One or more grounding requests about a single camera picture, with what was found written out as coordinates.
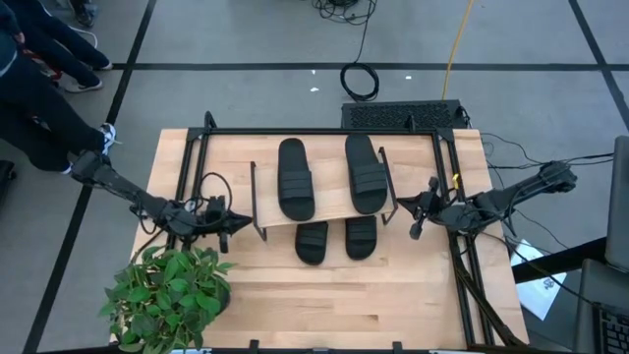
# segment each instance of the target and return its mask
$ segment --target wooden tabletop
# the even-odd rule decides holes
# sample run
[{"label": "wooden tabletop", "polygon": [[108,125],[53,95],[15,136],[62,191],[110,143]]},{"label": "wooden tabletop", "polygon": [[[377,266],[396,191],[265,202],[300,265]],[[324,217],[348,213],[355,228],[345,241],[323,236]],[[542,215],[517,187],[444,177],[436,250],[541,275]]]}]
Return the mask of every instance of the wooden tabletop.
[{"label": "wooden tabletop", "polygon": [[[186,133],[162,131],[147,186],[150,193],[175,197]],[[235,212],[252,214],[250,162],[275,166],[277,149],[286,138],[301,139],[310,161],[344,154],[345,136],[210,137],[205,172],[227,179]],[[436,176],[430,138],[371,138],[375,150],[385,147],[398,197],[415,196]],[[490,189],[479,132],[459,130],[455,138],[466,194]],[[447,156],[447,147],[442,148]],[[193,152],[188,193],[198,150]],[[444,162],[451,176],[449,163]],[[226,195],[226,189],[209,177],[202,193]],[[355,262],[345,253],[343,220],[330,221],[325,261],[319,266],[305,265],[295,254],[296,225],[268,228],[266,243],[251,225],[239,231],[230,240],[229,254],[222,255],[223,261],[238,264],[228,276],[232,303],[205,329],[205,346],[242,348],[259,339],[263,348],[389,349],[393,341],[402,341],[405,349],[465,348],[445,229],[427,222],[421,239],[414,241],[409,237],[412,222],[402,209],[387,226],[379,221],[375,251]],[[502,237],[499,224],[486,232]],[[148,238],[138,228],[134,251]],[[154,244],[165,242],[163,236]],[[485,235],[476,244],[487,299],[513,332],[528,341],[505,246]],[[218,238],[209,235],[195,246],[218,249]],[[469,298],[476,340],[481,343],[478,308]]]}]

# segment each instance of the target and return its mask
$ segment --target person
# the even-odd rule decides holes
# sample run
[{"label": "person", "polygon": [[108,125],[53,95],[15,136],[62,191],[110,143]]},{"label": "person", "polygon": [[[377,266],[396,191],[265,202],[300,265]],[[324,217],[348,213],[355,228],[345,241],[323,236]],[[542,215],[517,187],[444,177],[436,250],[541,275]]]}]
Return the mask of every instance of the person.
[{"label": "person", "polygon": [[87,0],[70,0],[70,6],[79,24],[88,29],[94,26],[94,16],[87,9]]},{"label": "person", "polygon": [[[37,65],[18,50],[18,43],[24,41],[15,15],[0,0],[0,139],[45,171],[69,173],[69,151],[107,154],[115,143],[114,127],[105,123],[97,130],[86,124]],[[49,130],[36,125],[33,116]]]},{"label": "person", "polygon": [[62,21],[51,16],[39,0],[5,0],[5,3],[13,9],[18,18],[20,28],[26,37],[26,48],[39,55],[50,66],[77,81],[75,84],[65,85],[66,91],[80,93],[102,89],[102,81],[90,68],[93,70],[113,68],[103,53]]}]

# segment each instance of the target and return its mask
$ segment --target black floor line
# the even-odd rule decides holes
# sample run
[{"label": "black floor line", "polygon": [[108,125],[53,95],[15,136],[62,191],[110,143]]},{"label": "black floor line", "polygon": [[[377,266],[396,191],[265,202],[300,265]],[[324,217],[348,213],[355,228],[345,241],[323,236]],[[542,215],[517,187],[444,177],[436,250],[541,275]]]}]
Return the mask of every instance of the black floor line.
[{"label": "black floor line", "polygon": [[583,36],[586,38],[588,45],[590,46],[590,50],[592,50],[592,54],[594,58],[597,60],[597,64],[601,65],[601,73],[602,77],[605,80],[605,84],[607,85],[607,89],[609,89],[609,93],[613,98],[614,103],[616,104],[616,108],[620,113],[620,117],[625,123],[627,129],[629,129],[629,107],[627,107],[627,102],[625,101],[624,95],[622,91],[618,87],[618,83],[616,79],[613,77],[613,74],[610,71],[610,67],[607,65],[604,56],[602,55],[602,51],[600,51],[599,44],[590,29],[590,25],[588,25],[588,21],[586,20],[585,15],[583,15],[583,11],[579,6],[577,0],[568,0],[570,4],[570,8],[572,8],[572,12],[574,13],[575,18],[577,19],[577,23],[583,32]]},{"label": "black floor line", "polygon": [[32,326],[30,327],[29,336],[27,337],[27,343],[25,344],[23,350],[23,353],[25,354],[37,352],[37,348],[39,347],[39,343],[41,342],[41,337],[43,336],[43,332],[46,328],[46,323],[48,322],[48,318],[50,317],[52,306],[55,303],[57,292],[59,291],[59,286],[61,285],[61,280],[63,279],[63,273],[66,271],[66,266],[68,265],[70,254],[72,253],[72,249],[75,246],[77,235],[79,235],[79,229],[81,228],[81,223],[83,222],[83,217],[87,210],[87,202],[89,202],[90,195],[91,188],[83,187],[81,189],[79,200],[77,201],[75,210],[72,213],[70,225],[68,226],[66,236],[64,237],[63,243],[61,244],[61,249],[59,250],[59,255],[57,256],[57,261],[52,268],[50,280],[48,280],[48,285],[46,285],[46,290],[44,290],[43,297],[41,298],[41,302],[39,303],[39,308],[37,309],[35,319],[33,320]]},{"label": "black floor line", "polygon": [[144,37],[146,36],[146,31],[148,30],[150,18],[153,16],[153,10],[155,10],[156,3],[157,0],[149,0],[148,4],[146,4],[146,10],[144,11],[144,15],[140,22],[140,27],[138,28],[136,39],[134,40],[134,44],[131,47],[131,52],[129,53],[129,58],[127,59],[124,72],[122,73],[122,77],[120,78],[120,83],[118,83],[118,89],[116,89],[116,94],[114,94],[111,108],[109,109],[109,113],[107,114],[107,123],[115,124],[116,119],[118,119],[118,113],[120,112],[122,101],[125,99],[125,94],[127,93],[127,88],[129,87],[129,81],[131,80],[131,75],[134,72],[134,65],[138,60],[140,48],[142,47]]},{"label": "black floor line", "polygon": [[[140,53],[140,48],[142,47],[144,36],[146,35],[146,31],[148,30],[148,24],[150,23],[150,18],[153,14],[156,2],[157,0],[149,0],[146,4],[146,9],[144,11],[142,21],[140,22],[140,27],[138,28],[136,39],[134,40],[131,52],[129,53],[129,58],[127,59],[127,63],[125,65],[125,71],[123,72],[120,83],[118,84],[118,88],[116,89],[116,94],[114,95],[113,101],[109,108],[109,113],[107,114],[107,123],[116,123],[118,113],[120,112],[120,107],[122,106],[125,94],[127,93],[127,87],[129,85],[131,74],[133,72],[132,68],[133,65],[136,63],[136,60],[138,60],[138,54]],[[48,280],[48,284],[46,285],[46,289],[43,293],[41,302],[39,303],[35,319],[33,320],[33,323],[30,327],[29,336],[23,350],[23,353],[25,354],[36,353],[37,349],[39,348],[39,343],[41,342],[41,338],[44,334],[46,324],[52,311],[52,307],[55,303],[55,299],[57,298],[59,286],[61,286],[61,282],[63,281],[64,272],[66,270],[66,267],[68,266],[68,261],[70,260],[70,256],[72,255],[75,241],[77,240],[77,237],[79,235],[81,224],[83,223],[83,218],[86,214],[87,205],[89,204],[90,196],[91,188],[83,186],[79,195],[79,199],[77,200],[75,210],[72,213],[70,225],[68,226],[68,230],[66,231],[66,235],[61,245],[61,250],[59,251],[59,255],[57,256],[55,265],[52,268],[52,273]]]},{"label": "black floor line", "polygon": [[[133,71],[273,71],[273,70],[341,70],[347,63],[136,63]],[[376,70],[444,71],[446,63],[367,63]],[[127,64],[114,64],[114,70],[127,70]],[[629,64],[498,64],[455,63],[454,71],[488,72],[592,72],[608,68],[629,71]]]}]

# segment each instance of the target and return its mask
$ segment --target black keyboard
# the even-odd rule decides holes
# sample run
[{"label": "black keyboard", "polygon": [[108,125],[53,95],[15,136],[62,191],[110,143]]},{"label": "black keyboard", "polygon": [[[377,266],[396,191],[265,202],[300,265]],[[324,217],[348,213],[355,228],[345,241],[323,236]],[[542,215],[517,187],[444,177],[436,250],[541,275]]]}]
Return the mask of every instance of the black keyboard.
[{"label": "black keyboard", "polygon": [[629,354],[629,311],[605,304],[592,308],[597,354]]}]

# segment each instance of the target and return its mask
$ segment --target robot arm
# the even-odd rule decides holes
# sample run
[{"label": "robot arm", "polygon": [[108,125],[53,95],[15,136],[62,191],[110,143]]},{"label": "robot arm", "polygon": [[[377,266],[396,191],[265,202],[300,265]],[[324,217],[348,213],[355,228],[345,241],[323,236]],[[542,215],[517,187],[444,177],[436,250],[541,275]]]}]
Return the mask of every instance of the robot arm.
[{"label": "robot arm", "polygon": [[181,202],[154,197],[116,172],[104,155],[84,152],[72,167],[72,177],[91,187],[100,187],[132,203],[131,210],[153,220],[168,233],[179,236],[186,248],[194,237],[218,234],[221,252],[227,253],[228,236],[252,222],[248,216],[225,209],[224,197],[210,198],[207,209],[196,215]]}]

